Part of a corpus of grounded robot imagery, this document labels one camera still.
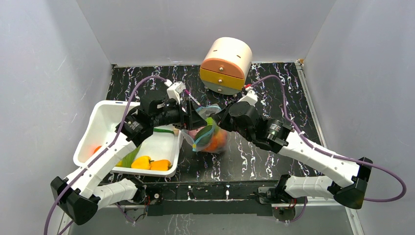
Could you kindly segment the red onion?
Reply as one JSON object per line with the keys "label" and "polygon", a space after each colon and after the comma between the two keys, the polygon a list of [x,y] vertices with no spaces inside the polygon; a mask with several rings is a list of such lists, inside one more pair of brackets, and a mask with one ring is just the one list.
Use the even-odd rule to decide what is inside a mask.
{"label": "red onion", "polygon": [[188,132],[188,135],[192,138],[192,139],[196,139],[196,135],[198,134],[199,130],[191,130]]}

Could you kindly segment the clear zip top bag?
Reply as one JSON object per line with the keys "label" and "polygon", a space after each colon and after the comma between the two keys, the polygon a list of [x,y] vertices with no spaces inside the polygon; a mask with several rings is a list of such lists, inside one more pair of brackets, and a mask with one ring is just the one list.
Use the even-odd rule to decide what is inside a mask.
{"label": "clear zip top bag", "polygon": [[193,152],[220,153],[225,150],[229,134],[221,129],[213,115],[222,111],[218,104],[213,104],[196,109],[197,113],[205,119],[207,125],[195,130],[181,130],[186,142],[192,147]]}

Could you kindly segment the dark green avocado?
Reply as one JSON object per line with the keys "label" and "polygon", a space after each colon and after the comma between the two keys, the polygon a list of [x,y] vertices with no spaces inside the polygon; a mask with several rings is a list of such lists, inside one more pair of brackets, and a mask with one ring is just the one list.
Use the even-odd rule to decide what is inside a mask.
{"label": "dark green avocado", "polygon": [[213,125],[207,125],[201,128],[196,135],[195,142],[196,144],[207,144],[210,142],[212,135],[214,133],[215,127]]}

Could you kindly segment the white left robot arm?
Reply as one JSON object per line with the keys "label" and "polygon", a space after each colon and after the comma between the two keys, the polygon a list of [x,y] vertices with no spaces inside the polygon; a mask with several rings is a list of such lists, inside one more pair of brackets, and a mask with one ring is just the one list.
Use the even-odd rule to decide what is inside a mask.
{"label": "white left robot arm", "polygon": [[130,104],[127,103],[109,145],[101,147],[72,174],[64,179],[56,177],[50,183],[55,205],[77,225],[85,224],[107,205],[125,200],[140,204],[145,200],[145,188],[132,177],[104,186],[100,182],[119,161],[152,136],[155,127],[173,125],[180,130],[195,130],[207,125],[190,100],[182,105],[152,91],[138,106],[131,108]]}

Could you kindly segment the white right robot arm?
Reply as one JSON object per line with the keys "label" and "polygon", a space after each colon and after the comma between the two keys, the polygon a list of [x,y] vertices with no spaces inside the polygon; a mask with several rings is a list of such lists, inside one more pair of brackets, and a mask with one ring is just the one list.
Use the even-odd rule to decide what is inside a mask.
{"label": "white right robot arm", "polygon": [[292,158],[322,173],[316,177],[282,175],[271,194],[280,202],[310,196],[334,199],[351,209],[362,207],[371,173],[366,164],[370,160],[357,164],[336,159],[334,153],[318,144],[310,147],[292,127],[262,116],[245,101],[229,104],[212,118],[220,128],[239,133],[256,147]]}

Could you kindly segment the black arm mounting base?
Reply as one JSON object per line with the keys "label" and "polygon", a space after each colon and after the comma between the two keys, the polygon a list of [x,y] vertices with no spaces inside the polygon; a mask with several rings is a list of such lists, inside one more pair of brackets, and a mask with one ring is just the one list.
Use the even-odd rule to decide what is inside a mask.
{"label": "black arm mounting base", "polygon": [[134,199],[143,203],[149,216],[173,214],[256,214],[273,216],[286,207],[288,218],[304,198],[290,199],[279,192],[277,180],[147,182]]}

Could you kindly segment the pink marker pen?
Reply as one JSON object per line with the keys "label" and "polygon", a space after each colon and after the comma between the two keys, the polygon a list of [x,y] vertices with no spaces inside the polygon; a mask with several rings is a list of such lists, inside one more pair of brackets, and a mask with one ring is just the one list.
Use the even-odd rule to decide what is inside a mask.
{"label": "pink marker pen", "polygon": [[188,95],[188,97],[194,101],[199,107],[201,107],[201,103],[188,91],[187,89],[184,90],[184,92]]}

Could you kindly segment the green cucumber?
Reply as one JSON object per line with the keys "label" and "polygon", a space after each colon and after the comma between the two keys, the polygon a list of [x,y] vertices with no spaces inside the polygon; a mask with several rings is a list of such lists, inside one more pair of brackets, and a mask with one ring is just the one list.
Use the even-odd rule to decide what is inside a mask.
{"label": "green cucumber", "polygon": [[175,132],[173,130],[167,130],[167,129],[159,129],[159,128],[154,128],[153,132],[157,132],[157,133],[170,133],[170,134],[175,134]]}

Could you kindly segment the round pastel drawer cabinet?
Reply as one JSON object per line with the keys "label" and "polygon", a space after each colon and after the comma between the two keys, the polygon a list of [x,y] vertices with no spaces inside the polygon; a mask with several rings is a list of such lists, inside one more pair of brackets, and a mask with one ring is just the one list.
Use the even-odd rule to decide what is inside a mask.
{"label": "round pastel drawer cabinet", "polygon": [[235,95],[245,86],[252,56],[245,42],[231,37],[218,38],[200,65],[200,79],[213,92]]}

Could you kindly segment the yellow orange bell pepper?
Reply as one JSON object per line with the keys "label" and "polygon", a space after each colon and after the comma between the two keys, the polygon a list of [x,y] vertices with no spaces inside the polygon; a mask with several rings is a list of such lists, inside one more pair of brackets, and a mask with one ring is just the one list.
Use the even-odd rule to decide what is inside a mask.
{"label": "yellow orange bell pepper", "polygon": [[171,162],[169,160],[158,160],[150,163],[150,170],[168,171],[170,168]]}

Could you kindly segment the green leafy vegetable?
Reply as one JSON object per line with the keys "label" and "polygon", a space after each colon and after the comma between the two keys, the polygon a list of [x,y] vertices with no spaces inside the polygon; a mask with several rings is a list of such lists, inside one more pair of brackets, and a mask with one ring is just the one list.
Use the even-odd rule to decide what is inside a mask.
{"label": "green leafy vegetable", "polygon": [[137,147],[135,150],[127,154],[122,160],[121,160],[121,167],[130,168],[132,163],[134,162],[141,146]]}

